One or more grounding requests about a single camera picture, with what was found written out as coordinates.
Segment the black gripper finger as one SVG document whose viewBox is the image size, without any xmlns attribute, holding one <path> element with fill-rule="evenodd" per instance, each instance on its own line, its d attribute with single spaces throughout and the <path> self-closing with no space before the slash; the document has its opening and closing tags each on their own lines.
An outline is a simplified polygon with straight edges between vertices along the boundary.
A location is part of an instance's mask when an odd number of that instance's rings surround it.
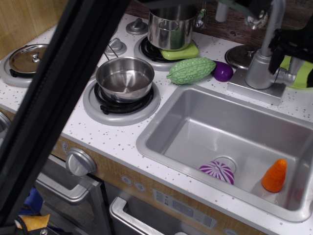
<svg viewBox="0 0 313 235">
<path fill-rule="evenodd" d="M 272 55 L 270 59 L 270 63 L 268 66 L 268 70 L 271 74 L 275 74 L 277 69 L 280 67 L 282 61 L 285 58 L 285 51 L 282 47 L 272 48 Z"/>
</svg>

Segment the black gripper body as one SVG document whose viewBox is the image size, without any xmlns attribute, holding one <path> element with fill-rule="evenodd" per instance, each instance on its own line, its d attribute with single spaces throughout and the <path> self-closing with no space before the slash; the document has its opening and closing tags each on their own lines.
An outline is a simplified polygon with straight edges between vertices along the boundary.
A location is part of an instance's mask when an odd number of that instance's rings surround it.
<svg viewBox="0 0 313 235">
<path fill-rule="evenodd" d="M 277 29 L 269 48 L 272 55 L 289 55 L 304 61 L 313 60 L 313 21 L 297 30 Z"/>
</svg>

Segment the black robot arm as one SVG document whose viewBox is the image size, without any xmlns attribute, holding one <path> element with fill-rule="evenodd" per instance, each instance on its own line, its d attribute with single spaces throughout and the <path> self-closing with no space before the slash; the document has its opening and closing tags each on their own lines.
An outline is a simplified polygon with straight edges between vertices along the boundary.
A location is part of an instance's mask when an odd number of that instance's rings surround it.
<svg viewBox="0 0 313 235">
<path fill-rule="evenodd" d="M 282 56 L 313 62 L 313 16 L 300 30 L 281 28 L 285 0 L 218 0 L 258 20 L 272 5 L 265 52 L 274 73 Z M 0 234 L 15 219 L 130 0 L 69 0 L 49 47 L 0 146 Z"/>
</svg>

